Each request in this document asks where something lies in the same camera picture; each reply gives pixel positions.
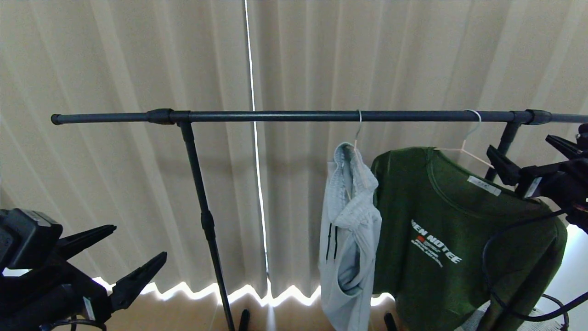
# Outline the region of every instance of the printed graphic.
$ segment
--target printed graphic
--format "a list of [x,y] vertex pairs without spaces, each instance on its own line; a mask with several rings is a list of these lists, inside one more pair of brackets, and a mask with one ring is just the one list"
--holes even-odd
[[461,257],[453,254],[441,240],[437,239],[432,234],[429,234],[429,232],[423,229],[422,226],[418,225],[415,220],[411,220],[410,223],[412,224],[413,229],[418,233],[416,238],[413,239],[411,243],[427,254],[441,268],[443,267],[443,263],[441,263],[439,258],[441,255],[445,255],[447,259],[455,264],[458,264],[462,261]]

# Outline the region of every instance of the black drawstring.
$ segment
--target black drawstring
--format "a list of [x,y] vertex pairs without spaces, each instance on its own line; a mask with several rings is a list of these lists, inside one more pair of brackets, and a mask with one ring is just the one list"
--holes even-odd
[[333,223],[329,224],[329,240],[327,241],[327,256],[325,257],[325,260],[329,260],[329,248],[330,248],[330,230],[333,227]]
[[335,253],[333,254],[333,260],[337,259],[337,227],[335,227]]

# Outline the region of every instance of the clothing rack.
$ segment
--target clothing rack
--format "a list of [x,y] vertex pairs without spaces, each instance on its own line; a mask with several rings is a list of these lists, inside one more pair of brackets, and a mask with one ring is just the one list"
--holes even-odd
[[[479,111],[481,118],[469,111],[174,111],[163,108],[148,112],[127,112],[114,114],[72,114],[51,116],[55,125],[71,123],[117,123],[149,122],[155,124],[177,124],[186,143],[188,159],[192,169],[196,195],[200,204],[202,229],[211,251],[216,281],[220,289],[220,298],[227,325],[235,331],[235,324],[229,307],[225,281],[222,276],[221,260],[216,245],[214,219],[208,209],[206,191],[202,180],[198,154],[194,142],[191,122],[503,122],[507,123],[500,138],[498,151],[508,152],[521,125],[539,125],[545,123],[588,123],[588,115],[552,114],[543,110],[525,111]],[[494,180],[496,172],[488,170],[486,179]],[[241,314],[239,331],[246,331],[250,314],[244,310]]]

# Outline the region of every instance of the vertical support pole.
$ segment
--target vertical support pole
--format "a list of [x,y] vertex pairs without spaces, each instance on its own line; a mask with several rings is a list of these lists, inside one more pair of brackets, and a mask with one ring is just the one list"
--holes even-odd
[[[505,130],[502,131],[502,136],[500,137],[500,144],[497,148],[499,152],[506,155],[506,153],[509,151],[510,144],[513,142],[520,126],[521,122],[508,122],[506,124]],[[494,178],[496,178],[496,170],[492,168],[488,169],[485,178],[489,181],[494,181]]]
[[190,168],[192,169],[192,177],[194,178],[194,185],[196,186],[196,194],[198,195],[198,202],[200,203],[202,229],[206,235],[208,248],[211,251],[212,265],[215,268],[216,281],[220,289],[220,299],[225,311],[227,325],[230,331],[235,331],[235,324],[233,316],[230,313],[229,298],[226,294],[225,280],[222,277],[221,259],[219,257],[219,250],[216,246],[215,222],[212,218],[212,213],[208,209],[208,202],[206,201],[206,191],[204,190],[204,182],[202,180],[202,173],[200,172],[200,164],[198,162],[198,154],[196,153],[196,145],[194,143],[194,132],[192,131],[192,124],[190,122],[179,122],[178,126],[182,129],[182,137],[186,143],[186,151],[188,152],[188,159],[190,160]]

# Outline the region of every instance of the curtain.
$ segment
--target curtain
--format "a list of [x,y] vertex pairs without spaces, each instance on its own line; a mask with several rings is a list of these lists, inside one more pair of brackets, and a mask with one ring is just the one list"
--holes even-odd
[[[239,2],[0,4],[4,207],[72,234],[118,226],[72,260],[114,283],[162,250],[161,292],[216,282],[179,128],[51,124],[53,113],[250,110]],[[194,124],[229,292],[267,281],[251,123]]]
[[[255,107],[263,110],[544,109],[588,114],[588,13],[582,1],[249,1]],[[358,148],[460,148],[471,123],[364,123]],[[486,159],[505,124],[483,123],[466,149]],[[318,284],[326,162],[357,123],[259,125],[272,293]],[[509,153],[521,166],[559,161],[547,134],[524,126]],[[458,154],[461,165],[487,167]]]

